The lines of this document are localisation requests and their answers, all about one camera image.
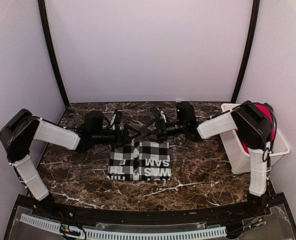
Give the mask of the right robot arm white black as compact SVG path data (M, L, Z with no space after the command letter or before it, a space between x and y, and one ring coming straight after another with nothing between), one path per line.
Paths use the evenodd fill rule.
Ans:
M177 135L198 143L228 131L237 131L250 155L250 185L243 213L254 217L268 204L270 154L277 135L277 120L267 104L245 101L199 123L189 102L176 103L177 120L170 122L161 108L151 108L153 119L140 129L149 141L162 143Z

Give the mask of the black white checkered shirt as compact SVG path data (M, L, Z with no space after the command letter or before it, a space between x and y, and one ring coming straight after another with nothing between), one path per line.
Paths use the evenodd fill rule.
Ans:
M170 181L171 157L168 142L132 141L113 147L107 169L113 181Z

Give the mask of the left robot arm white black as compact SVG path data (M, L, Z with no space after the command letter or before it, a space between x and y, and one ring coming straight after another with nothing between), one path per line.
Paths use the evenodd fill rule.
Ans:
M85 153L96 145L122 147L141 135L128 124L121 125L122 112L115 110L112 120L103 112L90 111L78 127L64 127L23 108L0 130L0 142L10 166L30 195L39 202L39 210L48 218L59 213L54 197L42 180L31 157L31 147L37 143L55 145L70 151Z

